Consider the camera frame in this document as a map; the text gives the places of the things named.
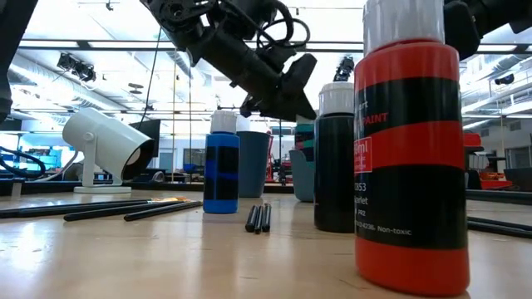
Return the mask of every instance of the blue paint bottle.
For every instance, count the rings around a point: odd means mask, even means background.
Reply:
[[[239,148],[236,114],[217,110],[207,135],[203,210],[236,213],[239,209]]]

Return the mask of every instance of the lamp stand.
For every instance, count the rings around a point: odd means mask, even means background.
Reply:
[[[80,194],[128,194],[131,193],[131,187],[122,187],[122,180],[113,176],[113,184],[94,185],[94,166],[96,164],[96,135],[87,132],[83,135],[85,147],[83,154],[83,179],[82,187],[75,187],[74,193]]]

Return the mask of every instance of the white spotlight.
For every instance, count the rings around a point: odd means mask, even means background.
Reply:
[[[81,109],[63,129],[63,139],[83,152],[83,187],[77,193],[130,193],[121,187],[123,179],[133,179],[151,161],[155,141],[138,130],[100,113],[94,108]],[[113,176],[113,184],[94,185],[94,165]]]

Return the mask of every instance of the table surface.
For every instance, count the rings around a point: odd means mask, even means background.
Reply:
[[[0,208],[164,198],[201,193],[43,194],[0,197]],[[272,232],[244,223],[271,203]],[[469,202],[468,214],[532,225],[532,207]],[[527,298],[532,242],[469,232],[471,285],[460,298]],[[127,223],[121,216],[65,223],[61,216],[0,220],[1,298],[411,298],[376,287],[354,268],[353,236],[313,226],[293,195],[241,199],[231,215],[201,208]]]

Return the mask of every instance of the red paint bottle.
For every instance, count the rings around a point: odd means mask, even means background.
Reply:
[[[454,296],[469,285],[458,53],[443,0],[368,0],[355,69],[355,257],[367,280]]]

